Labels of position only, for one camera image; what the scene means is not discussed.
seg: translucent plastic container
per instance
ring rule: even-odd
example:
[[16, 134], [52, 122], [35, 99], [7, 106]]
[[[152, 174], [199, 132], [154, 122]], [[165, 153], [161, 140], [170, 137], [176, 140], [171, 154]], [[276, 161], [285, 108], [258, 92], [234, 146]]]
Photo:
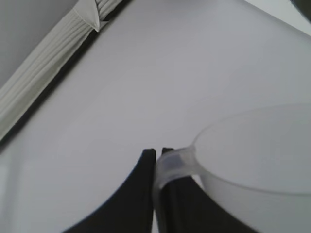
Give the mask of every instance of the translucent plastic container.
[[270, 107], [227, 118], [204, 129], [189, 147], [162, 156], [154, 184], [161, 233], [160, 190], [195, 174], [207, 195], [254, 230], [310, 232], [311, 105]]

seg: white table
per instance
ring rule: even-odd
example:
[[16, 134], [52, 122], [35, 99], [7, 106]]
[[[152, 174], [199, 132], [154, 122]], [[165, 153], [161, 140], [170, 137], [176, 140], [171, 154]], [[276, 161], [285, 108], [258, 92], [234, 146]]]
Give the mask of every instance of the white table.
[[135, 0], [2, 152], [9, 233], [57, 233], [120, 186], [142, 149], [311, 102], [311, 38], [241, 0]]

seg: measuring cup handle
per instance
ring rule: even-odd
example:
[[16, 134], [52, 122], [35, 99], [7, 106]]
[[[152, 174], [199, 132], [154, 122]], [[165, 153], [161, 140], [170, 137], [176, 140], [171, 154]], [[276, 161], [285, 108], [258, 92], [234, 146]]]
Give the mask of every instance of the measuring cup handle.
[[204, 168], [195, 158], [194, 146], [170, 151], [158, 159], [155, 167], [153, 202], [160, 233], [167, 233], [164, 212], [160, 203], [162, 188], [173, 180], [204, 173]]

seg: black curved edge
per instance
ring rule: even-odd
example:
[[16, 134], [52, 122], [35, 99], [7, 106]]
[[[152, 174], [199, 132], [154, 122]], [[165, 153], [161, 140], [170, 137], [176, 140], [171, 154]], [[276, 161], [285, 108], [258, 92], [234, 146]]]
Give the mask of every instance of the black curved edge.
[[[162, 155], [170, 150], [163, 148]], [[168, 233], [256, 233], [216, 204], [192, 177], [167, 184], [160, 202]]]
[[[110, 12], [105, 21], [112, 21], [119, 13], [131, 2], [132, 0], [123, 0], [119, 5]], [[26, 125], [28, 120], [36, 113], [45, 100], [53, 93], [53, 91], [61, 84], [69, 72], [74, 68], [78, 61], [83, 57], [86, 51], [92, 46], [99, 33], [93, 30], [77, 51], [69, 58], [69, 60], [61, 67], [57, 75], [48, 84], [48, 86], [40, 93], [37, 99], [27, 109], [23, 116], [17, 121], [17, 123], [9, 130], [9, 132], [0, 141], [0, 148], [7, 145], [14, 136]]]
[[144, 150], [137, 165], [115, 194], [64, 233], [150, 233], [155, 164], [156, 151]]
[[290, 0], [297, 10], [311, 23], [311, 1]]

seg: gray wall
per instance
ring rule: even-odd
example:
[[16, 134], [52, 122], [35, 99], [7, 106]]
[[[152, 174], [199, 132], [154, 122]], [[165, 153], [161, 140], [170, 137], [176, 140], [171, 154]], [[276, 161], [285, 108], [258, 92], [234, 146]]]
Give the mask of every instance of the gray wall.
[[0, 0], [0, 87], [77, 0]]

